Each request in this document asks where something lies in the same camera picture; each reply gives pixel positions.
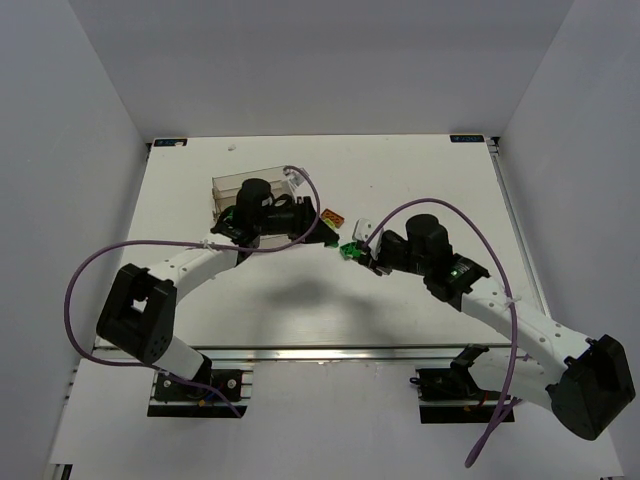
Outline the orange lego plate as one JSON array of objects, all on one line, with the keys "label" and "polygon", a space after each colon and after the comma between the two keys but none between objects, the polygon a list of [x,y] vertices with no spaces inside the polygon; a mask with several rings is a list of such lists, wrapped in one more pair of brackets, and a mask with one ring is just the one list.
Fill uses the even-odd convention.
[{"label": "orange lego plate", "polygon": [[331,228],[340,229],[345,222],[345,218],[330,209],[325,209],[321,213],[321,219]]}]

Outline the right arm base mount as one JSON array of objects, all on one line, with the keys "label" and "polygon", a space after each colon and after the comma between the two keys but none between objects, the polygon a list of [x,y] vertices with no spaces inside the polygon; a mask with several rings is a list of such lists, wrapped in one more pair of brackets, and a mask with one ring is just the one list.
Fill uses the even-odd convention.
[{"label": "right arm base mount", "polygon": [[482,390],[463,367],[485,351],[508,353],[506,345],[458,344],[421,350],[412,359],[409,383],[417,394],[422,425],[480,425],[493,415],[499,391]]}]

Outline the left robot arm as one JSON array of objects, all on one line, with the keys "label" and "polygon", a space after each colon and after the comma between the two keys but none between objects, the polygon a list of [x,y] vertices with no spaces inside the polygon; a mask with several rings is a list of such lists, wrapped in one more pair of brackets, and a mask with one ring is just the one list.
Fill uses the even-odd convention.
[{"label": "left robot arm", "polygon": [[200,248],[151,267],[129,263],[117,272],[100,314],[97,335],[141,364],[185,381],[209,385],[212,362],[174,333],[178,303],[217,275],[243,263],[262,238],[334,246],[337,232],[318,215],[310,197],[275,196],[269,182],[244,181]]}]

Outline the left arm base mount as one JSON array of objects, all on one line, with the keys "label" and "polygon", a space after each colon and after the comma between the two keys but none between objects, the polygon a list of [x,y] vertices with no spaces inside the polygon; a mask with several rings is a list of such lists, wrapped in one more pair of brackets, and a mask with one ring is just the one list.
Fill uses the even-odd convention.
[{"label": "left arm base mount", "polygon": [[207,360],[192,380],[160,370],[147,406],[149,418],[240,419],[252,396],[253,369]]}]

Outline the dark green 2x2 lego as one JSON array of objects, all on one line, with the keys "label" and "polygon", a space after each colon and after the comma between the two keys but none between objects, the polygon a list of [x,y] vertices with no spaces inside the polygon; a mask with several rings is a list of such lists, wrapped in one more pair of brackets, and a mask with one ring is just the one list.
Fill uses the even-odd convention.
[{"label": "dark green 2x2 lego", "polygon": [[355,260],[361,256],[361,250],[356,242],[341,245],[339,247],[339,253],[344,260]]}]

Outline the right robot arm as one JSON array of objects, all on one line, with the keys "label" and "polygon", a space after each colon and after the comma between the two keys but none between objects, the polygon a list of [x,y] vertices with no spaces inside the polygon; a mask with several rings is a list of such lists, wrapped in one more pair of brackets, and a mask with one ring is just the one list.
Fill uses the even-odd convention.
[{"label": "right robot arm", "polygon": [[488,270],[454,252],[447,230],[429,214],[411,217],[406,234],[357,221],[358,261],[378,275],[417,275],[439,301],[490,326],[530,355],[511,360],[487,346],[470,345],[451,363],[469,389],[496,390],[510,379],[517,398],[551,411],[576,436],[593,441],[630,404],[635,388],[623,345],[572,330],[508,293]]}]

